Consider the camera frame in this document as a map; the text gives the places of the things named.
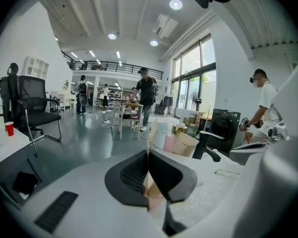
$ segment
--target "white cabinet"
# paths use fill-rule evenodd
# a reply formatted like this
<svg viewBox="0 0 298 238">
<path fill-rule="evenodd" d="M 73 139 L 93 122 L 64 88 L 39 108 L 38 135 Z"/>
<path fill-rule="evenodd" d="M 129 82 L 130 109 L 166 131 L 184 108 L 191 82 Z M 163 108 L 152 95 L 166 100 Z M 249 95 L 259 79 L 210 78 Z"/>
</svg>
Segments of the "white cabinet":
<svg viewBox="0 0 298 238">
<path fill-rule="evenodd" d="M 49 69 L 48 63 L 40 59 L 34 58 L 32 56 L 28 56 L 25 59 L 22 74 L 25 76 L 38 77 L 46 80 L 48 69 Z"/>
</svg>

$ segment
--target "mesh chair back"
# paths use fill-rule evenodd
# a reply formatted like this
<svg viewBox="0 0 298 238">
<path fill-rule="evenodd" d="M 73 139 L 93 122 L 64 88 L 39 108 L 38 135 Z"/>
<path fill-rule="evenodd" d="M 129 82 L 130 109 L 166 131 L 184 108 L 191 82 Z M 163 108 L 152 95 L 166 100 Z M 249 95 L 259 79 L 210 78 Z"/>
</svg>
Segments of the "mesh chair back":
<svg viewBox="0 0 298 238">
<path fill-rule="evenodd" d="M 20 100 L 26 101 L 28 114 L 45 112 L 47 100 L 45 80 L 37 77 L 20 76 Z"/>
</svg>

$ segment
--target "hand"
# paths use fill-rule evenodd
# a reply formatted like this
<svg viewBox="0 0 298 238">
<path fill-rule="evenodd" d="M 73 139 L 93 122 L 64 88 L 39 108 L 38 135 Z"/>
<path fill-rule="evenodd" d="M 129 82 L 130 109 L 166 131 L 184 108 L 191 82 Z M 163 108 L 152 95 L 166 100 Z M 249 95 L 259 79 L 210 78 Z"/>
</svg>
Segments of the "hand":
<svg viewBox="0 0 298 238">
<path fill-rule="evenodd" d="M 247 130 L 247 125 L 245 124 L 245 123 L 243 123 L 243 124 L 241 124 L 240 126 L 239 126 L 239 130 L 240 131 L 246 131 Z"/>
</svg>

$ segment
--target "black backpack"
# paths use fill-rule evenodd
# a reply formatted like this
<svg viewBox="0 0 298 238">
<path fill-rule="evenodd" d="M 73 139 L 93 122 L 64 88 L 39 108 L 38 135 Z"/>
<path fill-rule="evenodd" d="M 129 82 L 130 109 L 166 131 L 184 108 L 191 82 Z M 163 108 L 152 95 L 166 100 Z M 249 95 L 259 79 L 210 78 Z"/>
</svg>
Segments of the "black backpack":
<svg viewBox="0 0 298 238">
<path fill-rule="evenodd" d="M 84 81 L 84 83 L 80 84 L 80 86 L 79 86 L 79 93 L 86 94 L 86 92 L 87 92 L 87 85 Z"/>
</svg>

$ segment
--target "black t-shirt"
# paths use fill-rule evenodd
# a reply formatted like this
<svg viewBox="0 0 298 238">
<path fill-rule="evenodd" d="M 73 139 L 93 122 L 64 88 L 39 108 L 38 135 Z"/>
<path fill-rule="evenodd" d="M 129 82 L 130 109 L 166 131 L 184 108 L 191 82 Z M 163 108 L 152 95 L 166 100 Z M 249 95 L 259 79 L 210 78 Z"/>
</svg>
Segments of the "black t-shirt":
<svg viewBox="0 0 298 238">
<path fill-rule="evenodd" d="M 152 95 L 153 83 L 156 83 L 154 78 L 148 77 L 148 80 L 141 79 L 138 81 L 136 89 L 141 90 L 139 103 L 144 106 L 155 103 L 155 97 Z"/>
</svg>

